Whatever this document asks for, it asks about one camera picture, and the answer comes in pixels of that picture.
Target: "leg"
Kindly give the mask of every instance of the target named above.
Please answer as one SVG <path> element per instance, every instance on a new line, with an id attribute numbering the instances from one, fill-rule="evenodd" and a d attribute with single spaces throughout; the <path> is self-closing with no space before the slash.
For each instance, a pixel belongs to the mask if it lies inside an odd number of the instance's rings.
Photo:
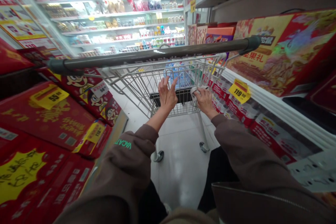
<path id="1" fill-rule="evenodd" d="M 211 189 L 212 183 L 239 181 L 237 175 L 231 168 L 227 154 L 221 147 L 211 151 L 206 177 L 204 192 L 197 208 L 204 213 L 216 208 L 214 194 Z"/>
<path id="2" fill-rule="evenodd" d="M 139 224 L 159 224 L 166 216 L 166 208 L 161 202 L 153 182 L 150 181 L 139 202 Z"/>

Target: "gray cart handle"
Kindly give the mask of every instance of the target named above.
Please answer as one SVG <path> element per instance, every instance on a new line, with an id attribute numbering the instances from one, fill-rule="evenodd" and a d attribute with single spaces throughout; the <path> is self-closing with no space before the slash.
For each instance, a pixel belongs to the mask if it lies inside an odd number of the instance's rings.
<path id="1" fill-rule="evenodd" d="M 116 67 L 126 64 L 140 64 L 154 61 L 176 60 L 194 56 L 239 51 L 240 55 L 254 51 L 261 44 L 257 36 L 213 44 L 187 45 L 166 49 L 124 53 L 121 56 L 108 55 L 77 59 L 52 59 L 48 67 L 56 74 L 81 76 L 84 69 Z"/>

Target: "price label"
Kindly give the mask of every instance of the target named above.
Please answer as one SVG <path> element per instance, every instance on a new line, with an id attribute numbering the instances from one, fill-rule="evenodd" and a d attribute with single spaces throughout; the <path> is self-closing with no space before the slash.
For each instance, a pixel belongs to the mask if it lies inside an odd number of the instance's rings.
<path id="1" fill-rule="evenodd" d="M 190 1 L 190 11 L 191 13 L 195 12 L 196 10 L 196 0 L 191 0 Z"/>
<path id="2" fill-rule="evenodd" d="M 97 98 L 100 98 L 109 91 L 109 88 L 107 87 L 105 81 L 102 80 L 91 90 Z"/>
<path id="3" fill-rule="evenodd" d="M 46 89 L 32 95 L 30 99 L 37 105 L 50 110 L 60 101 L 67 98 L 69 94 L 54 84 L 50 84 Z"/>
<path id="4" fill-rule="evenodd" d="M 248 85 L 238 79 L 234 80 L 229 92 L 242 104 L 247 102 L 251 97 Z"/>

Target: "brown sleeve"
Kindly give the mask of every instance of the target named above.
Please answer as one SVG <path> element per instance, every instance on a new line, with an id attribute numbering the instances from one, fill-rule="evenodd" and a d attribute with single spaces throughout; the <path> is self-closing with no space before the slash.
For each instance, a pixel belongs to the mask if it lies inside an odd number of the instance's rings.
<path id="1" fill-rule="evenodd" d="M 282 197 L 308 209 L 328 211 L 320 199 L 292 177 L 270 148 L 237 121 L 217 115 L 211 122 L 216 127 L 215 137 L 245 190 Z"/>
<path id="2" fill-rule="evenodd" d="M 55 223 L 137 223 L 138 202 L 149 185 L 158 133 L 146 124 L 125 132 L 105 155 L 97 179 Z"/>

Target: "cart wheel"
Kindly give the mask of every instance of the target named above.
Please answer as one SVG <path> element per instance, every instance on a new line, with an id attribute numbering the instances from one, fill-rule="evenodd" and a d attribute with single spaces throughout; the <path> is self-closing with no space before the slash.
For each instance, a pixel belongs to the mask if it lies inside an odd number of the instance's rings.
<path id="1" fill-rule="evenodd" d="M 159 153 L 157 154 L 157 159 L 154 160 L 154 162 L 159 163 L 162 161 L 163 156 L 165 155 L 165 152 L 163 150 L 160 150 Z"/>
<path id="2" fill-rule="evenodd" d="M 206 147 L 204 146 L 204 143 L 203 142 L 200 142 L 199 143 L 199 147 L 201 148 L 201 150 L 204 152 L 204 153 L 207 153 L 209 151 L 209 149 L 206 149 Z"/>

